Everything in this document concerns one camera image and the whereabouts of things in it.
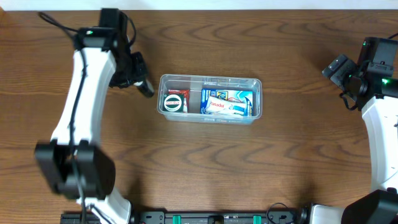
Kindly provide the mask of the green Zam-Buk box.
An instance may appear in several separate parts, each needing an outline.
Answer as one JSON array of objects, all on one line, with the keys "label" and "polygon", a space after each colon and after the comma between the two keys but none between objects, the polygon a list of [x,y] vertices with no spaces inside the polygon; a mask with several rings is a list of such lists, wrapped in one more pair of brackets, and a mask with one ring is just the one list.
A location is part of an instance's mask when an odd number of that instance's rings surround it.
[{"label": "green Zam-Buk box", "polygon": [[166,112],[183,112],[184,96],[181,94],[165,94],[163,110]]}]

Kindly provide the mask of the white Panadol box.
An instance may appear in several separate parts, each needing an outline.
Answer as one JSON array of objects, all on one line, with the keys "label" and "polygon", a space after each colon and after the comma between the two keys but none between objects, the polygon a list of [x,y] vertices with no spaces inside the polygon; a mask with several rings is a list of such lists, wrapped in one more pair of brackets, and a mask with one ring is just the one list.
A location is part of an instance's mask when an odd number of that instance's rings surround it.
[{"label": "white Panadol box", "polygon": [[223,115],[244,116],[245,110],[245,103],[230,102],[213,96],[208,98],[208,102],[205,107],[205,113]]}]

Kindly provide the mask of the dark bottle white cap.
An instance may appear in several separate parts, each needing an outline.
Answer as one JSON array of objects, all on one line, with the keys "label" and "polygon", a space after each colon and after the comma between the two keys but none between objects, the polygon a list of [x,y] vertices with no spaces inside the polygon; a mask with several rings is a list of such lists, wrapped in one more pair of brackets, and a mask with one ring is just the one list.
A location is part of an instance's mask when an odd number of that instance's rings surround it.
[{"label": "dark bottle white cap", "polygon": [[135,82],[134,86],[147,98],[151,98],[154,96],[154,87],[150,83],[148,79],[145,79],[141,82]]}]

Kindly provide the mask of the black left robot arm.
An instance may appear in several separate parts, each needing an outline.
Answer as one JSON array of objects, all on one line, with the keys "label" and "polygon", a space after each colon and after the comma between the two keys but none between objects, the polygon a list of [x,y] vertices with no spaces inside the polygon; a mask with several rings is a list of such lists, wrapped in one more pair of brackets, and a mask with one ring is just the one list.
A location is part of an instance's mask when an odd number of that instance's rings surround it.
[{"label": "black left robot arm", "polygon": [[131,85],[154,95],[139,52],[131,53],[124,28],[81,28],[73,38],[73,75],[63,113],[50,142],[35,158],[51,190],[91,210],[101,223],[130,223],[132,205],[117,190],[114,162],[101,150],[101,120],[108,88]]}]

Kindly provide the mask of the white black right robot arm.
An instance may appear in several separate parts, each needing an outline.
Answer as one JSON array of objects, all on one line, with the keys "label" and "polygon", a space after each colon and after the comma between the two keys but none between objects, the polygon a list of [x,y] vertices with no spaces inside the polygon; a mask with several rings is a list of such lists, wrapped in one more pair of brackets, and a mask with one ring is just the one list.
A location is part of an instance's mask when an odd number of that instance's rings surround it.
[{"label": "white black right robot arm", "polygon": [[314,204],[307,223],[397,223],[397,80],[393,55],[354,63],[340,54],[322,71],[355,101],[368,132],[371,191],[345,208]]}]

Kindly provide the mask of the blue Kool Fever box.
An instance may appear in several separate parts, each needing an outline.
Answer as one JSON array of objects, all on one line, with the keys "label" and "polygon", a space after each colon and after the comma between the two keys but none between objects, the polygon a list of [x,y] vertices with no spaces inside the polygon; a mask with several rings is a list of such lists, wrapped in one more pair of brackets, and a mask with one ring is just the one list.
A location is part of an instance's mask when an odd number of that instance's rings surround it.
[{"label": "blue Kool Fever box", "polygon": [[204,88],[201,91],[200,113],[205,113],[205,107],[210,96],[237,103],[245,103],[246,110],[244,116],[253,116],[253,93],[246,90],[219,90],[214,88]]}]

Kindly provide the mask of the orange Panadol box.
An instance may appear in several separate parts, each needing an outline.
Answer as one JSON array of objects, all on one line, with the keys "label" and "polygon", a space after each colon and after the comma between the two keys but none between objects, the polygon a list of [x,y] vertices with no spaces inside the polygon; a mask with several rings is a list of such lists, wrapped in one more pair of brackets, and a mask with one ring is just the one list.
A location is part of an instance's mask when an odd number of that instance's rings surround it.
[{"label": "orange Panadol box", "polygon": [[189,94],[190,90],[168,90],[169,94],[180,94],[183,95],[183,112],[188,113],[188,103],[189,103]]}]

